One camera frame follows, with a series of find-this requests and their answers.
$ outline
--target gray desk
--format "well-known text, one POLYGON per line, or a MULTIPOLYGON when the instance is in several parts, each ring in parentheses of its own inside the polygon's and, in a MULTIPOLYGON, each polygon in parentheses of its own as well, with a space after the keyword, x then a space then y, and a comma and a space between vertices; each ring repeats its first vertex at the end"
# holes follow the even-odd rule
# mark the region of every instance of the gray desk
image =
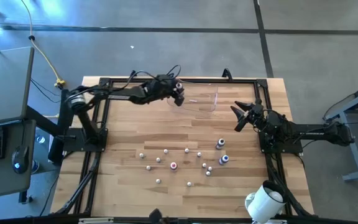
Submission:
POLYGON ((34 49, 0 51, 0 123, 24 119, 34 49))
POLYGON ((30 187, 31 163, 34 151, 35 121, 27 120, 4 125, 5 156, 0 159, 0 195, 26 191, 30 187), (23 174, 16 174, 12 168, 12 153, 22 144, 29 147, 29 168, 23 174))
MULTIPOLYGON (((34 150, 35 126, 52 136, 59 134, 56 124, 27 105, 33 58, 32 47, 0 51, 0 124, 25 121, 25 145, 30 147, 30 164, 34 150)), ((23 174, 16 174, 11 167, 12 152, 21 144, 23 127, 21 123, 17 123, 4 128, 7 144, 4 147, 5 158, 0 160, 0 195, 21 192, 19 202, 24 203, 30 185, 31 167, 23 174)))

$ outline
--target blue-capped bottle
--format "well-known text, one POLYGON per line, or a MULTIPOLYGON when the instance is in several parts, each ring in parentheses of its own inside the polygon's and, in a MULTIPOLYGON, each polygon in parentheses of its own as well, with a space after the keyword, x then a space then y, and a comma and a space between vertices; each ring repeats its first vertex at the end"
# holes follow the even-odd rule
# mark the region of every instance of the blue-capped bottle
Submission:
POLYGON ((224 155, 219 159, 219 164, 221 164, 222 166, 227 162, 229 162, 229 156, 227 155, 224 155))

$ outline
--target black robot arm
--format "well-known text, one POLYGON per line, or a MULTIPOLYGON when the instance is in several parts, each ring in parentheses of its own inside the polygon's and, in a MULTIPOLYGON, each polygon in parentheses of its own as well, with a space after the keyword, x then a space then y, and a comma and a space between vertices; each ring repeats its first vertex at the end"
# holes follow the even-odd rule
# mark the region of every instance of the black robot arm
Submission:
POLYGON ((241 103, 235 101, 236 105, 242 110, 233 106, 231 109, 238 118, 236 131, 241 131, 243 127, 250 123, 254 129, 265 133, 272 143, 292 143, 295 144, 301 139, 308 140, 327 140, 340 146, 348 146, 354 142, 349 128, 339 122, 326 124, 295 124, 288 121, 285 115, 273 110, 264 110, 261 100, 253 103, 241 103))

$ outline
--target small bottle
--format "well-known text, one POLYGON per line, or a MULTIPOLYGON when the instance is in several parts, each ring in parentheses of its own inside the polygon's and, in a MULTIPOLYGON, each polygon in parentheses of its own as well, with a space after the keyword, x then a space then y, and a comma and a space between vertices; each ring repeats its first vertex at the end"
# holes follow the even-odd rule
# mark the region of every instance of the small bottle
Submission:
POLYGON ((216 143, 216 149, 223 149, 224 143, 224 139, 219 139, 218 143, 216 143))
POLYGON ((170 168, 172 171, 176 172, 178 169, 178 164, 176 162, 171 162, 170 168))
POLYGON ((219 164, 224 165, 225 163, 229 162, 229 156, 224 155, 222 158, 219 159, 219 164))

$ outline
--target computer mouse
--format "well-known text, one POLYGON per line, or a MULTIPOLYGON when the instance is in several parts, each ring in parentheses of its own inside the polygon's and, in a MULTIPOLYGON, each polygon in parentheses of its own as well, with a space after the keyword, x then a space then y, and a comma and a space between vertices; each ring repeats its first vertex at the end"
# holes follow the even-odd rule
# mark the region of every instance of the computer mouse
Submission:
POLYGON ((29 168, 29 147, 17 146, 12 153, 12 168, 17 174, 24 173, 29 168))

